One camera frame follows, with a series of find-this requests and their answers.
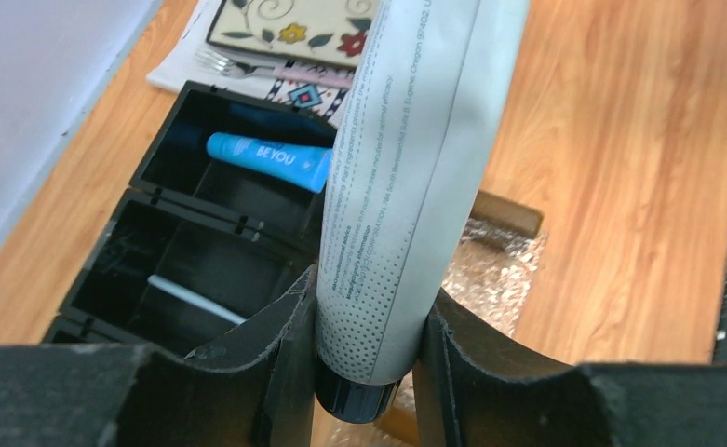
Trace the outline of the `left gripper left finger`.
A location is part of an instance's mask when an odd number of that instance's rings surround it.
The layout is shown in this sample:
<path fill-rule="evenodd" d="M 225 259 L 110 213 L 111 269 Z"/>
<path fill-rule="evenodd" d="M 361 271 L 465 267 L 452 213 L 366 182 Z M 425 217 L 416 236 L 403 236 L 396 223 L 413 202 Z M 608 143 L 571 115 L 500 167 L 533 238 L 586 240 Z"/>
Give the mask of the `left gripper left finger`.
<path fill-rule="evenodd" d="M 0 345 L 0 446 L 306 446 L 316 269 L 185 357 L 138 344 Z"/>

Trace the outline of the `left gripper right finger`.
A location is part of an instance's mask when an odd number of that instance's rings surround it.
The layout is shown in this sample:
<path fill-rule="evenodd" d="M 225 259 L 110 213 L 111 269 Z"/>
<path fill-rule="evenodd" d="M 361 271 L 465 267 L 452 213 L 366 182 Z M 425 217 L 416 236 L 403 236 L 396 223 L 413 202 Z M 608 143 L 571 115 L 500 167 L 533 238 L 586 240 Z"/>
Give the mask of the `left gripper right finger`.
<path fill-rule="evenodd" d="M 727 364 L 568 365 L 445 292 L 413 381 L 423 446 L 727 446 Z"/>

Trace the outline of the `grey white toothpaste tube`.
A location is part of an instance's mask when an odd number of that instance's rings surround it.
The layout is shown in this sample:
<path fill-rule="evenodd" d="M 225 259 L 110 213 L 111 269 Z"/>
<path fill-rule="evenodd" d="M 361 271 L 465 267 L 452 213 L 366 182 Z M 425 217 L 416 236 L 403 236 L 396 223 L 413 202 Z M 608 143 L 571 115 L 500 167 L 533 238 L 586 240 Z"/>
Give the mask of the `grey white toothpaste tube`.
<path fill-rule="evenodd" d="M 530 5 L 383 1 L 332 148 L 316 398 L 367 424 L 417 359 L 491 157 Z"/>

